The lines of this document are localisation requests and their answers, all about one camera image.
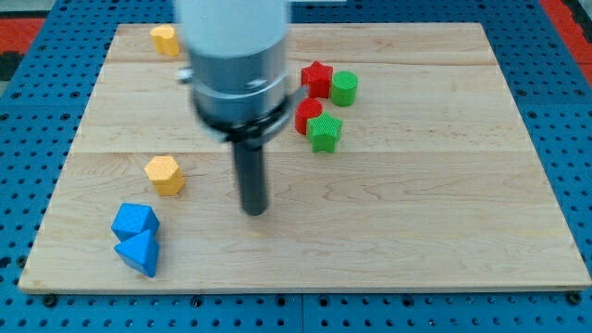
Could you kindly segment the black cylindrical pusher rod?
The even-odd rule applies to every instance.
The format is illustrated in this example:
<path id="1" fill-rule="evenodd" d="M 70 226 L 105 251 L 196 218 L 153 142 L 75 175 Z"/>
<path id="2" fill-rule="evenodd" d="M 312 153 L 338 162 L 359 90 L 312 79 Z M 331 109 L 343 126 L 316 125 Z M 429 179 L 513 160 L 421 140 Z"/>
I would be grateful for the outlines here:
<path id="1" fill-rule="evenodd" d="M 259 216 L 268 206 L 265 151 L 262 146 L 235 142 L 232 153 L 241 209 L 249 216 Z"/>

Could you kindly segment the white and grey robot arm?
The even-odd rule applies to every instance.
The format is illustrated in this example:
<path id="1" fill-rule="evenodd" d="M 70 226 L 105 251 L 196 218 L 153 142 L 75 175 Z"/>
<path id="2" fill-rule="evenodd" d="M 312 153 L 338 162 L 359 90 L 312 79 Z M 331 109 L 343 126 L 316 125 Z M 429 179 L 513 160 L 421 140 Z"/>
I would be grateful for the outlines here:
<path id="1" fill-rule="evenodd" d="M 240 205 L 250 216 L 268 207 L 266 143 L 290 122 L 307 91 L 290 91 L 284 0 L 177 0 L 195 112 L 232 146 Z"/>

